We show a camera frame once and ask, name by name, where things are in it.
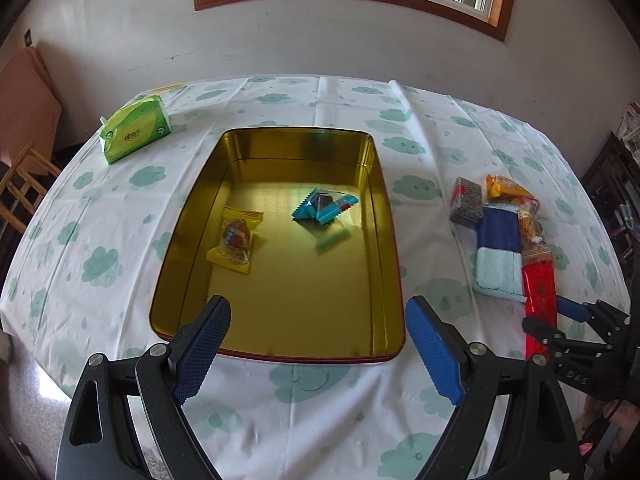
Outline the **red snack packet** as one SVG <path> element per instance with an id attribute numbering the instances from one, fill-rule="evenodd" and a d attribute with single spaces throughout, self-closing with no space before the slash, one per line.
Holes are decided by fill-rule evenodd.
<path id="1" fill-rule="evenodd" d="M 558 304 L 553 263 L 551 261 L 529 263 L 523 266 L 522 272 L 526 296 L 525 315 L 538 318 L 557 328 Z"/>

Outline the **clear orange cracker packet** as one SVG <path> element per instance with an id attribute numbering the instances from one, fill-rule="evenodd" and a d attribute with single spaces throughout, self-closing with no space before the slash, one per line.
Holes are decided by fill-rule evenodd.
<path id="1" fill-rule="evenodd" d="M 544 241 L 541 224 L 533 211 L 528 209 L 518 211 L 518 228 L 524 266 L 553 260 L 552 251 Z"/>

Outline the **blue round candy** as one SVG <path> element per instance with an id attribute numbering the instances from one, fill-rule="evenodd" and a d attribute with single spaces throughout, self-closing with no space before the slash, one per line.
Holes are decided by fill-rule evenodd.
<path id="1" fill-rule="evenodd" d="M 295 221 L 314 220 L 322 226 L 359 203 L 355 195 L 314 188 L 292 212 Z"/>

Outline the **yellow candy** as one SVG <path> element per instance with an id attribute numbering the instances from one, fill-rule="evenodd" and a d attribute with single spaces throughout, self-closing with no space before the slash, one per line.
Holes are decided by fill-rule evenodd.
<path id="1" fill-rule="evenodd" d="M 254 231 L 263 221 L 261 211 L 225 206 L 218 244 L 206 252 L 206 260 L 234 272 L 250 272 Z"/>

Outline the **blue white biscuit pack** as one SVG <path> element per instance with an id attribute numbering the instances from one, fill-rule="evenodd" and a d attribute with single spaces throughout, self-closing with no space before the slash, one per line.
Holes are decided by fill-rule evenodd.
<path id="1" fill-rule="evenodd" d="M 524 304 L 522 252 L 518 214 L 485 206 L 476 228 L 473 289 L 479 294 Z"/>

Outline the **dark wooden side table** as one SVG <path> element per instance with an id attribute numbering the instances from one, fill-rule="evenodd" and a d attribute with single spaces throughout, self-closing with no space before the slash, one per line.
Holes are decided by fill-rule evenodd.
<path id="1" fill-rule="evenodd" d="M 634 251 L 639 248 L 639 164 L 611 132 L 580 182 L 596 207 L 625 281 L 630 284 Z"/>

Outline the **grey speckled snack block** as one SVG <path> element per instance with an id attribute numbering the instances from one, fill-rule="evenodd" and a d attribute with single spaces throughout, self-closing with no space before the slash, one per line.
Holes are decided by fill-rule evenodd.
<path id="1" fill-rule="evenodd" d="M 475 229 L 484 216 L 483 188 L 474 181 L 457 177 L 450 195 L 449 209 L 452 222 Z"/>

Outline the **orange snack packet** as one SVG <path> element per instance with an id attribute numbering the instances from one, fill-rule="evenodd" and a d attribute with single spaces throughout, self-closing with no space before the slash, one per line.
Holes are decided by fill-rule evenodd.
<path id="1" fill-rule="evenodd" d="M 517 206 L 530 212 L 539 210 L 539 200 L 518 182 L 498 174 L 488 174 L 485 178 L 486 198 L 491 203 Z"/>

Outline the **stack of newspapers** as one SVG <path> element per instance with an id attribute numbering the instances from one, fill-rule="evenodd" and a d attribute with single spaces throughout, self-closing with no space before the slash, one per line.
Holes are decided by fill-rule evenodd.
<path id="1" fill-rule="evenodd" d="M 616 136 L 634 156 L 639 155 L 640 104 L 629 103 L 623 110 Z"/>

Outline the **light wooden chair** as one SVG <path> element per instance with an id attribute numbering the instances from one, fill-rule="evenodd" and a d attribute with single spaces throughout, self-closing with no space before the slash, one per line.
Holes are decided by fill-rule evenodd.
<path id="1" fill-rule="evenodd" d="M 1 179 L 1 194 L 9 192 L 14 198 L 11 206 L 1 203 L 1 219 L 20 234 L 25 233 L 27 226 L 17 217 L 15 207 L 20 205 L 32 217 L 49 191 L 38 176 L 55 180 L 61 174 L 61 169 L 40 154 L 35 145 L 36 139 L 30 139 Z"/>

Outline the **red gold metal tin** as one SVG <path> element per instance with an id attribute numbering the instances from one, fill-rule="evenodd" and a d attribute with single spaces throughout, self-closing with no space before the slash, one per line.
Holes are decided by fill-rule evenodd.
<path id="1" fill-rule="evenodd" d="M 292 212 L 314 189 L 359 203 L 322 226 Z M 206 260 L 224 207 L 261 211 L 250 272 Z M 390 200 L 375 143 L 361 131 L 254 127 L 225 132 L 179 214 L 150 309 L 163 339 L 215 296 L 229 301 L 220 350 L 307 364 L 383 362 L 405 343 Z"/>

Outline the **green tissue pack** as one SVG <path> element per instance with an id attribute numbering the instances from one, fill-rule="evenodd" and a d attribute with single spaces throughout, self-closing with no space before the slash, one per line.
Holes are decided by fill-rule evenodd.
<path id="1" fill-rule="evenodd" d="M 168 136 L 171 130 L 161 96 L 151 94 L 132 101 L 102 124 L 99 138 L 105 161 L 113 165 L 114 162 Z"/>

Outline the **brown cardboard box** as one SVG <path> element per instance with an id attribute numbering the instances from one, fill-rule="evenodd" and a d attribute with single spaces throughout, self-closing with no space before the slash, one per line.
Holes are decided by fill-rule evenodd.
<path id="1" fill-rule="evenodd" d="M 31 140 L 51 159 L 62 105 L 42 59 L 23 48 L 1 70 L 1 162 L 12 166 Z"/>

